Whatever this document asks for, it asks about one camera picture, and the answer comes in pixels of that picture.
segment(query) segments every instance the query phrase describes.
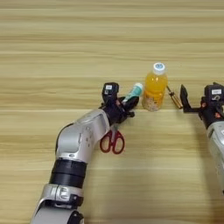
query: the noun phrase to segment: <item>red scissors handle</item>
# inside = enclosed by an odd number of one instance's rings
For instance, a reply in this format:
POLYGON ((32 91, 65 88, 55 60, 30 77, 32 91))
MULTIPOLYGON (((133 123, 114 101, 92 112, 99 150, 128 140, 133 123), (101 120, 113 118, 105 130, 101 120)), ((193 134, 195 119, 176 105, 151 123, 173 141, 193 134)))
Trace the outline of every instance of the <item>red scissors handle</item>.
POLYGON ((113 136, 113 131, 110 130, 100 141, 101 151, 104 153, 110 152, 112 150, 112 152, 116 155, 121 154, 123 152, 124 146, 125 141, 120 131, 117 131, 113 136), (105 149, 104 142, 106 141, 108 142, 108 148, 105 149), (122 141, 122 146, 119 150, 117 150, 117 141, 122 141))
POLYGON ((123 135, 121 134, 121 132, 118 130, 116 133, 115 133, 115 141, 113 142, 113 148, 112 148, 112 151, 118 155, 118 154, 121 154, 123 152, 123 149, 124 149, 124 146, 125 146, 125 141, 124 141, 124 138, 123 138, 123 135), (117 150, 117 141, 122 141, 122 146, 121 146, 121 149, 117 150))
POLYGON ((112 130, 110 130, 100 142, 101 151, 104 153, 110 152, 111 149, 111 141, 112 141, 112 130), (108 140, 108 148, 104 148, 104 142, 108 140))

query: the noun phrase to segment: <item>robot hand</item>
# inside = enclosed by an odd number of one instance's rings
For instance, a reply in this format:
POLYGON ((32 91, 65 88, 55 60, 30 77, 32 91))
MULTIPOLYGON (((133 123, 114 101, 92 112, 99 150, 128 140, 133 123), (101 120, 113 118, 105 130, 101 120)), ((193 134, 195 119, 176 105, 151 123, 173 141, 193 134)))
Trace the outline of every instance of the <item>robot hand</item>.
POLYGON ((209 150, 216 163, 217 173, 224 193, 224 87, 218 83, 205 87, 200 108, 192 108, 187 100, 186 88, 182 85, 180 99, 185 113, 198 113, 207 129, 209 150))
POLYGON ((139 97, 132 97, 123 103, 124 97, 117 98, 118 91, 117 83, 104 84, 104 103, 59 133, 52 176, 44 187, 31 224, 84 223, 77 208, 83 201, 82 186, 95 144, 111 125, 133 117, 135 114, 130 111, 139 101, 139 97))

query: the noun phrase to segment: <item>bottle label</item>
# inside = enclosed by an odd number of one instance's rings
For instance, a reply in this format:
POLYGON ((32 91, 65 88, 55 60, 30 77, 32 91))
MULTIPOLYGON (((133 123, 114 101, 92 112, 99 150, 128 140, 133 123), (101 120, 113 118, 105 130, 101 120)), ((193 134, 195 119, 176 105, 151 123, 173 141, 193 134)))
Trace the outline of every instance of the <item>bottle label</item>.
POLYGON ((150 111, 159 110, 159 108, 162 106, 163 98, 163 94, 154 95, 144 92, 143 105, 150 111))

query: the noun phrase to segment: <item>wood grain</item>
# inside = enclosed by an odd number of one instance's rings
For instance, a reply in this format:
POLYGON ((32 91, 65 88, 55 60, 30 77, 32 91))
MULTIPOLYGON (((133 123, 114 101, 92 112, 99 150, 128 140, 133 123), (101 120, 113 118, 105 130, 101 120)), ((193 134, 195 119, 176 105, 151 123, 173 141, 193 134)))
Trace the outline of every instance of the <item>wood grain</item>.
MULTIPOLYGON (((219 0, 9 0, 0 2, 0 223, 28 224, 54 161, 61 128, 98 107, 102 85, 125 95, 155 61, 198 106, 223 83, 219 0)), ((81 211, 87 223, 224 223, 224 198, 205 128, 163 109, 121 126, 120 156, 94 151, 81 211)))

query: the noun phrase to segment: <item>white bottle cap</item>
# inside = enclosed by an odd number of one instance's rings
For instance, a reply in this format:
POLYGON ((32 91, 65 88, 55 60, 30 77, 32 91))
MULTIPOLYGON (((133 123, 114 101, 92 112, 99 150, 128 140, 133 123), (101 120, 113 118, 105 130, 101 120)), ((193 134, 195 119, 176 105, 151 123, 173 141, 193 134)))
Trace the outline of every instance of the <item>white bottle cap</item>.
POLYGON ((161 75, 165 73, 165 64, 158 62, 153 65, 153 73, 161 75))
POLYGON ((144 89, 144 85, 143 85, 142 83, 140 83, 140 82, 137 82, 134 86, 135 86, 135 87, 139 87, 139 88, 141 88, 142 90, 144 89))

